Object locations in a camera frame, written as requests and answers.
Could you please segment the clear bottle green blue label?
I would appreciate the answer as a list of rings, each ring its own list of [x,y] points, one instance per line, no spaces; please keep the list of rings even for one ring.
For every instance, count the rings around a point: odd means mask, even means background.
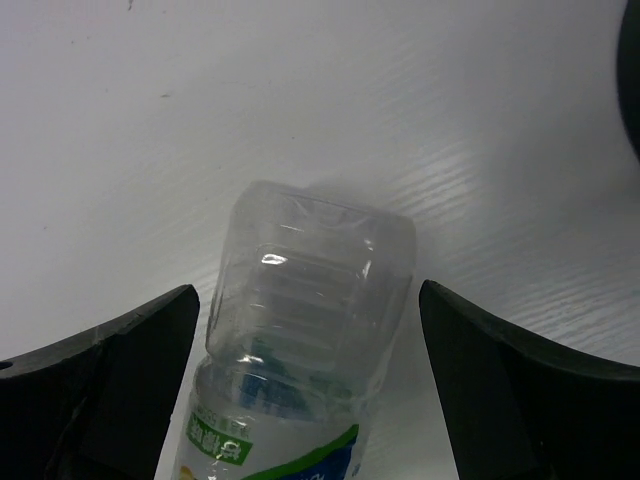
[[[173,477],[358,478],[415,263],[405,216],[251,183],[231,211]]]

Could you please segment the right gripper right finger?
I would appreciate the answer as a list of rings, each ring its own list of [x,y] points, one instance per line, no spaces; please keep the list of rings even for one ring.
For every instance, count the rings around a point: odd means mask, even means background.
[[[638,478],[638,367],[551,341],[432,280],[419,307],[459,478]]]

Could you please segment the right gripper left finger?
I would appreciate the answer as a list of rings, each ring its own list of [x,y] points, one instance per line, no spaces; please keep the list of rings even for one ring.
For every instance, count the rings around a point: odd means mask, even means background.
[[[199,311],[183,285],[2,361],[2,478],[153,478]]]

